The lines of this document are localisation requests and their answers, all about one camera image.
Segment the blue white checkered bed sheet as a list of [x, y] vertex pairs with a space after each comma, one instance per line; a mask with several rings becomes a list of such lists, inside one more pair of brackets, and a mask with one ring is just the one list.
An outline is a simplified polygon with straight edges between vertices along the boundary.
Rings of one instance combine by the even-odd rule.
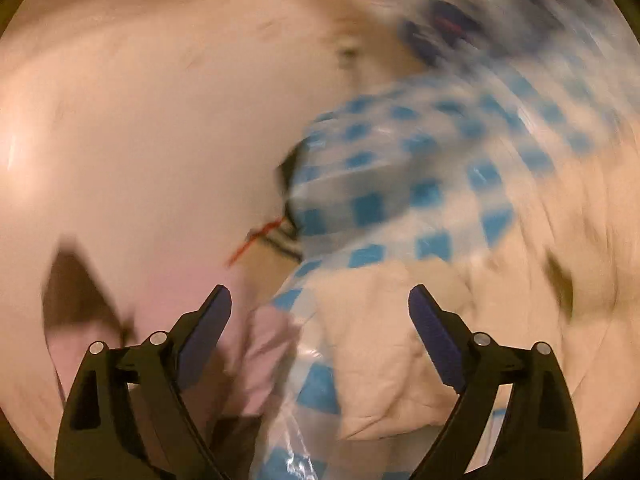
[[[494, 266], [496, 320], [478, 330], [506, 346], [551, 344], [593, 470], [639, 402], [638, 93], [623, 94], [615, 72], [572, 56], [481, 67], [465, 79], [416, 78], [479, 82], [513, 96], [525, 130], [501, 150], [511, 221], [484, 252], [363, 266], [431, 258]], [[319, 270], [355, 268], [303, 257], [274, 297], [302, 332], [258, 478], [403, 479], [434, 439], [439, 426], [363, 441], [338, 435], [334, 369], [307, 283]]]

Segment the cream quilted down jacket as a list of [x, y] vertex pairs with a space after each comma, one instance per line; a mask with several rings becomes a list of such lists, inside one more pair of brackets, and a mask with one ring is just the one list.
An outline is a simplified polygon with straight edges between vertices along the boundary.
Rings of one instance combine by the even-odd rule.
[[334, 369], [344, 440], [374, 440], [442, 426], [457, 396], [445, 386], [410, 320], [409, 292], [423, 284], [439, 305], [478, 330], [498, 274], [474, 262], [387, 260], [319, 270], [308, 281]]

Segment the pink brown garment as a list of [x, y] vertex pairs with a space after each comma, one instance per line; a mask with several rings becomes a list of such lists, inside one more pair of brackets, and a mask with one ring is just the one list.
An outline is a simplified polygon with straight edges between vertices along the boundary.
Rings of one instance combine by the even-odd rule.
[[79, 246], [63, 240], [42, 289], [44, 338], [66, 399], [90, 344], [100, 340], [122, 348], [170, 330], [218, 284], [229, 289], [231, 315], [215, 349], [206, 354], [203, 373], [182, 398], [221, 470], [231, 479], [247, 479], [297, 330], [287, 313], [259, 302], [243, 271], [171, 261], [152, 272], [134, 298], [130, 318], [123, 318]]

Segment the clear checkered storage bag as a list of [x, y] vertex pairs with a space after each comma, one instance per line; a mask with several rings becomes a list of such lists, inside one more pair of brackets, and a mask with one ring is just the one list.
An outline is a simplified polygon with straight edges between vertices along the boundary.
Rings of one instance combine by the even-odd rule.
[[319, 116], [288, 188], [303, 257], [484, 252], [511, 221], [501, 150], [524, 130], [506, 90], [450, 79], [408, 79]]

